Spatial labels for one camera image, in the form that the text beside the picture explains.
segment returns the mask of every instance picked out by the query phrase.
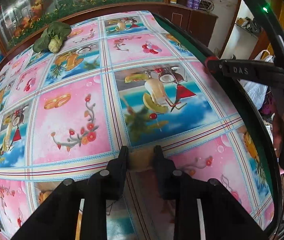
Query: screw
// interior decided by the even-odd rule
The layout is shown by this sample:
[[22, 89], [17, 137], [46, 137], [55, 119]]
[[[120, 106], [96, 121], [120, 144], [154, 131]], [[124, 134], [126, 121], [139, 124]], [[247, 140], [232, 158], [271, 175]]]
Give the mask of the screw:
[[71, 185], [73, 183], [73, 179], [65, 179], [65, 180], [63, 180], [63, 184], [65, 185], [65, 186], [69, 186], [69, 185]]
[[106, 177], [109, 174], [110, 174], [110, 172], [108, 170], [101, 170], [100, 171], [100, 175], [103, 176], [103, 177]]
[[177, 177], [180, 177], [182, 175], [182, 171], [180, 170], [174, 170], [172, 173], [174, 176], [177, 176]]
[[213, 186], [217, 186], [220, 184], [220, 182], [217, 179], [209, 179], [210, 184], [212, 184]]

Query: cherry illustration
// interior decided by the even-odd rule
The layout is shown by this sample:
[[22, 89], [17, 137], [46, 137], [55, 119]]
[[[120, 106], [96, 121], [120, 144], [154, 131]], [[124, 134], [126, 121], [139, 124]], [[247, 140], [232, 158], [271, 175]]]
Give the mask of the cherry illustration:
[[154, 119], [157, 119], [158, 115], [156, 113], [152, 113], [152, 114], [150, 114], [149, 117], [150, 117], [151, 120], [154, 120]]

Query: table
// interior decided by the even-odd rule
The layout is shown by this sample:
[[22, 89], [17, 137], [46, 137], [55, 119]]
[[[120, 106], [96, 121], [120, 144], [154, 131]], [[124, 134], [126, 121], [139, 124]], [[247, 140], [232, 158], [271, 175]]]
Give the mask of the table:
[[110, 239], [169, 239], [175, 203], [149, 168], [154, 145], [193, 178], [217, 178], [261, 228], [274, 203], [233, 103], [147, 11], [72, 26], [58, 54], [32, 48], [0, 73], [0, 239], [65, 178], [85, 179], [127, 145], [123, 197], [107, 204]]

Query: wooden cabinet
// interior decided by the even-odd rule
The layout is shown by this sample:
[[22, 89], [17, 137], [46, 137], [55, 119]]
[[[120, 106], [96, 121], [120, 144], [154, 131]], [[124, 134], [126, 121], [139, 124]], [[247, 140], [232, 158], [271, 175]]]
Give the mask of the wooden cabinet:
[[208, 46], [217, 18], [216, 15], [205, 11], [192, 10], [187, 31], [192, 37]]
[[159, 14], [167, 18], [173, 24], [187, 30], [191, 10], [188, 8], [180, 7], [179, 5], [171, 6], [170, 9], [163, 8]]

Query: vine illustration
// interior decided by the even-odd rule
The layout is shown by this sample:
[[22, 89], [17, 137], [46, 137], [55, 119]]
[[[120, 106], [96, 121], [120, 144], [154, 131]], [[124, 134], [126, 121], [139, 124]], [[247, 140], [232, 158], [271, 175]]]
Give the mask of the vine illustration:
[[84, 127], [81, 128], [80, 133], [76, 133], [74, 129], [69, 129], [70, 137], [67, 139], [67, 142], [59, 142], [55, 139], [55, 132], [51, 133], [51, 136], [53, 138], [54, 143], [58, 146], [59, 149], [61, 149], [62, 146], [66, 146], [66, 150], [69, 152], [72, 147], [75, 145], [86, 145], [89, 142], [93, 142], [97, 135], [95, 130], [99, 128], [98, 125], [94, 125], [95, 117], [94, 117], [94, 110], [95, 103], [91, 106], [89, 106], [89, 102], [91, 100], [91, 94], [88, 94], [85, 98], [85, 106], [87, 110], [84, 112], [84, 117], [88, 117], [87, 119], [88, 123], [86, 125], [86, 129]]
[[10, 188], [7, 188], [5, 186], [0, 186], [0, 198], [1, 198], [1, 206], [3, 208], [4, 214], [5, 216], [8, 218], [8, 220], [10, 221], [10, 223], [12, 223], [11, 219], [9, 218], [9, 216], [6, 214], [5, 212], [5, 208], [7, 207], [5, 201], [4, 201], [4, 197], [5, 195], [11, 195], [12, 197], [14, 197], [15, 195], [15, 190], [10, 190]]
[[26, 77], [26, 75], [28, 75], [28, 74], [30, 74], [30, 73], [32, 73], [32, 72], [35, 72], [35, 73], [34, 73], [34, 76], [27, 82], [26, 87], [24, 88], [24, 91], [28, 91], [28, 90], [30, 89], [30, 87], [35, 84], [36, 71], [37, 71], [37, 70], [38, 70], [38, 68], [35, 67], [34, 69], [31, 69], [31, 70], [29, 70], [29, 71], [26, 71], [26, 72], [21, 76], [21, 78], [20, 78], [20, 80], [19, 80], [19, 82], [18, 82], [18, 85], [17, 85], [16, 90], [20, 90], [20, 85], [22, 84], [22, 82], [23, 82], [24, 78]]
[[240, 199], [239, 193], [236, 190], [233, 190], [230, 185], [229, 185], [229, 179], [221, 174], [221, 183], [223, 184], [224, 187], [231, 193], [231, 195], [240, 203], [242, 204], [242, 201]]
[[95, 36], [95, 31], [94, 31], [93, 29], [91, 29], [91, 30], [90, 30], [90, 34], [89, 34], [88, 37], [82, 38], [82, 39], [79, 40], [79, 41], [72, 41], [72, 42], [73, 42], [73, 43], [79, 43], [79, 42], [87, 41], [87, 40], [92, 39], [94, 36]]
[[132, 37], [129, 37], [129, 38], [124, 38], [124, 39], [120, 38], [120, 39], [114, 41], [114, 48], [116, 50], [129, 51], [129, 49], [122, 49], [121, 48], [121, 46], [125, 45], [125, 43], [123, 43], [123, 41], [130, 41], [130, 40], [133, 40], [133, 39], [141, 39], [141, 38], [142, 37], [140, 37], [140, 36], [139, 37], [132, 36]]

